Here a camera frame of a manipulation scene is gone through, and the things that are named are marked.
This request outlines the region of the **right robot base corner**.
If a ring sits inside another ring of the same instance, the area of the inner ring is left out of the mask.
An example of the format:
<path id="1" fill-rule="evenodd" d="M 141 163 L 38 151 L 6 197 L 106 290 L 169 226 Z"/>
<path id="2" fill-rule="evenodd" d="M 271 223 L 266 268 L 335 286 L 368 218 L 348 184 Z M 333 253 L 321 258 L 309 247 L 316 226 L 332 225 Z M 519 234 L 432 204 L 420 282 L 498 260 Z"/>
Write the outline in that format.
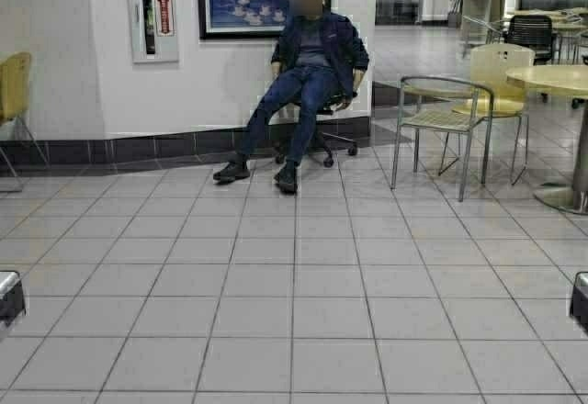
<path id="1" fill-rule="evenodd" d="M 581 271 L 575 275 L 569 307 L 570 317 L 575 319 L 584 331 L 588 329 L 587 277 L 587 271 Z"/>

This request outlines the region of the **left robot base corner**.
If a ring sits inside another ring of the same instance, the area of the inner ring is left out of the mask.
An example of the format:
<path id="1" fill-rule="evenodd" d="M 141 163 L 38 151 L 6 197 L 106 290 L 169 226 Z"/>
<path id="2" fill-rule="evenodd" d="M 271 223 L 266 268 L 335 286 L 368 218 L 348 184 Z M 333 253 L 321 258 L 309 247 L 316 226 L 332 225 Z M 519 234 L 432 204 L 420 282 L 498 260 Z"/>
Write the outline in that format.
<path id="1" fill-rule="evenodd" d="M 1 272 L 1 340 L 27 313 L 27 302 L 18 271 Z"/>

